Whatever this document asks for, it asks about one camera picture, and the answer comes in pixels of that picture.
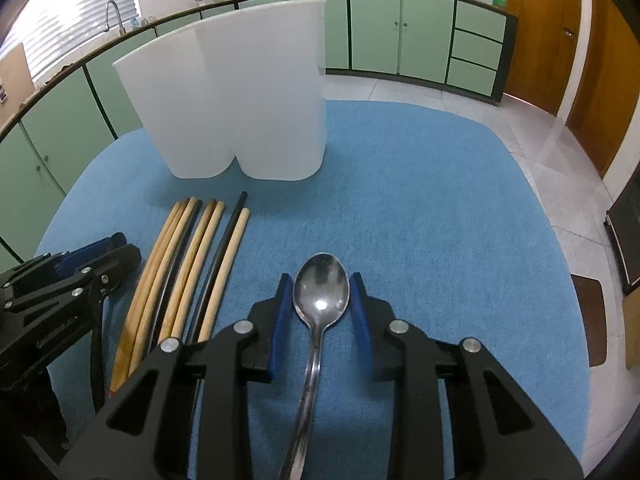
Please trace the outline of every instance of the window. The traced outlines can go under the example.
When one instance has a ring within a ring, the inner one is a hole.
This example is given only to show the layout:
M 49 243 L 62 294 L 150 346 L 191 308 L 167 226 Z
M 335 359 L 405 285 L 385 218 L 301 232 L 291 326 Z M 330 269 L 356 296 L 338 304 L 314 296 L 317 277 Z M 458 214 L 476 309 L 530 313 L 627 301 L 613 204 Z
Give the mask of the window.
M 23 43 L 32 77 L 75 47 L 104 30 L 104 6 L 109 0 L 29 0 L 7 35 L 0 57 Z M 122 21 L 138 14 L 135 0 L 114 0 Z M 117 27 L 113 6 L 109 24 Z

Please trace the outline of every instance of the black stick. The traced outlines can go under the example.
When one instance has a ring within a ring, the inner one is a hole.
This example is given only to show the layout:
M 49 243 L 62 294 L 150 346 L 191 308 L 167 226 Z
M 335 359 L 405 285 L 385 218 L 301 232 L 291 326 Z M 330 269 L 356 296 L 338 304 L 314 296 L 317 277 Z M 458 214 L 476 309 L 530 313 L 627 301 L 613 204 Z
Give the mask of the black stick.
M 198 339 L 198 334 L 200 333 L 202 321 L 204 320 L 204 315 L 207 311 L 207 303 L 209 303 L 209 297 L 211 296 L 213 285 L 216 282 L 218 272 L 220 271 L 220 266 L 222 265 L 222 259 L 225 257 L 226 248 L 229 245 L 229 240 L 231 240 L 231 235 L 234 232 L 234 228 L 238 223 L 238 217 L 240 216 L 240 212 L 244 207 L 246 197 L 246 191 L 243 191 L 240 194 L 238 202 L 236 203 L 236 207 L 231 213 L 231 218 L 229 219 L 229 223 L 226 225 L 225 232 L 223 233 L 222 238 L 220 238 L 220 243 L 218 244 L 218 248 L 216 249 L 216 254 L 215 256 L 213 256 L 213 262 L 211 263 L 211 267 L 209 268 L 209 272 L 207 273 L 207 279 L 205 280 L 204 286 L 202 287 L 202 291 L 200 292 L 200 296 L 198 297 L 198 302 L 196 303 L 193 317 L 191 318 L 189 331 L 187 332 L 187 339 L 185 341 L 185 344 L 187 345 L 193 344 Z
M 146 342 L 145 355 L 148 355 L 149 352 L 151 352 L 158 344 L 158 337 L 160 336 L 162 322 L 164 321 L 164 313 L 166 312 L 166 308 L 169 305 L 171 291 L 174 290 L 175 279 L 178 276 L 180 264 L 182 263 L 182 258 L 184 257 L 184 251 L 187 250 L 189 238 L 191 238 L 191 231 L 193 230 L 193 226 L 196 223 L 196 218 L 198 217 L 201 206 L 202 200 L 198 200 L 195 207 L 193 208 L 193 211 L 191 211 L 189 219 L 187 220 L 187 225 L 180 235 L 178 245 L 174 251 L 173 256 L 171 257 L 171 261 L 169 262 L 169 269 L 164 276 L 164 282 L 162 282 L 162 290 L 160 291 L 158 305 L 154 309 L 154 317 L 151 322 L 148 341 Z

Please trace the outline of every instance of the blue carpet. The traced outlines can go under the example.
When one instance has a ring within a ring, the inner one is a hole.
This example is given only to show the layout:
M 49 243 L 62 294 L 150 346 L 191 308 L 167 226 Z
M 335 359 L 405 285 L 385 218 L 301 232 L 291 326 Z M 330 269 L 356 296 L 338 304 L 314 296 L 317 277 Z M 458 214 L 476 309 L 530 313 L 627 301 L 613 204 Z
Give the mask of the blue carpet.
M 312 254 L 336 254 L 372 296 L 429 336 L 481 339 L 582 455 L 589 406 L 584 330 L 562 252 L 517 163 L 485 126 L 406 104 L 328 102 L 322 168 L 302 182 L 252 180 L 238 165 L 208 180 L 174 178 L 149 137 L 119 139 L 85 170 L 38 249 L 68 250 L 123 231 L 149 254 L 174 202 L 249 193 L 252 216 L 216 329 L 246 315 Z M 222 229 L 216 235 L 220 238 Z M 107 305 L 106 368 L 134 282 Z M 275 478 L 286 451 L 308 348 L 294 318 L 286 368 L 251 384 L 258 480 Z M 392 385 L 363 384 L 350 316 L 326 336 L 309 479 L 385 477 Z M 88 337 L 52 366 L 75 438 L 91 416 Z

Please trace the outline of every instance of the black appliance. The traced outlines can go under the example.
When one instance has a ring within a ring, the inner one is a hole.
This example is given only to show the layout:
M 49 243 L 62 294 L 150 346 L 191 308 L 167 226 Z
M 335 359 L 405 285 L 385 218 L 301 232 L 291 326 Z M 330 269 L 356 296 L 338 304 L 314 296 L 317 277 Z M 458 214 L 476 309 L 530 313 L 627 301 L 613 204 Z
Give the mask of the black appliance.
M 640 166 L 607 211 L 604 225 L 618 259 L 622 290 L 630 294 L 640 286 Z

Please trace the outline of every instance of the metal spoon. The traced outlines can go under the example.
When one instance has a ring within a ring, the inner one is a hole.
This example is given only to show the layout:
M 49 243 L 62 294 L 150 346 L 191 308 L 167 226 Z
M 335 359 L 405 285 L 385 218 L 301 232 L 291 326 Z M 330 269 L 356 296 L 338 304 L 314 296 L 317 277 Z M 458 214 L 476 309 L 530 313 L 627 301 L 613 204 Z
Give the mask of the metal spoon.
M 349 292 L 347 273 L 332 254 L 312 256 L 296 276 L 293 305 L 298 317 L 309 327 L 311 346 L 294 433 L 278 480 L 300 480 L 302 477 L 320 381 L 322 336 L 344 314 L 349 303 Z

